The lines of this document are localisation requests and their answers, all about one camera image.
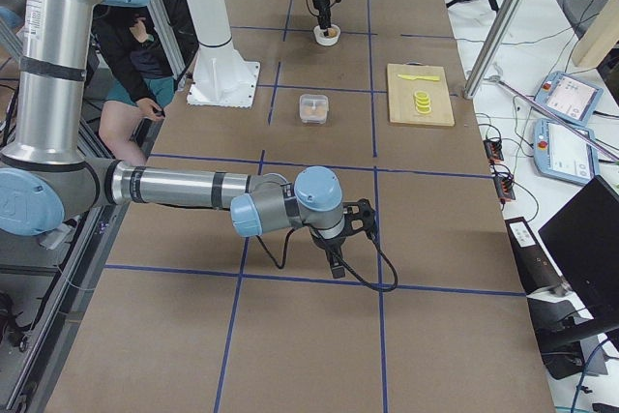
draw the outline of yellow stacked rings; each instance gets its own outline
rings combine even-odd
[[[414,94],[415,96],[415,108],[422,115],[427,115],[432,112],[432,107],[430,106],[431,100],[429,99],[429,94],[425,91],[417,91]]]

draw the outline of yellow knife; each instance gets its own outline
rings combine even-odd
[[[414,81],[416,79],[421,79],[423,81],[440,81],[440,76],[418,76],[414,74],[398,74],[398,77],[402,79],[408,79],[409,81]]]

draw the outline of person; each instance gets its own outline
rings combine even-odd
[[[163,2],[187,65],[198,46],[187,1]],[[162,43],[145,7],[97,7],[93,33],[114,76],[99,137],[115,158],[143,166],[146,155],[132,140],[133,132],[143,118],[163,121],[176,87]]]

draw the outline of table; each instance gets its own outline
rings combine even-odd
[[[278,272],[224,212],[133,205],[46,411],[552,411],[444,1],[343,0],[331,48],[304,0],[226,4],[235,46],[261,62],[254,104],[178,96],[149,164],[329,166],[376,208],[400,289],[332,280],[307,231]],[[388,123],[386,64],[409,61],[446,69],[452,129]],[[325,125],[299,120],[304,93],[329,97]],[[343,251],[390,281],[363,238]]]

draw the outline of person's hand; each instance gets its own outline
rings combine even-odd
[[[145,43],[148,39],[148,33],[146,32],[146,25],[144,24],[143,17],[139,17],[135,19],[135,25],[130,27],[129,30],[132,32],[135,40],[139,43]]]
[[[145,97],[136,102],[145,118],[151,121],[163,121],[165,115],[163,109],[154,100]]]

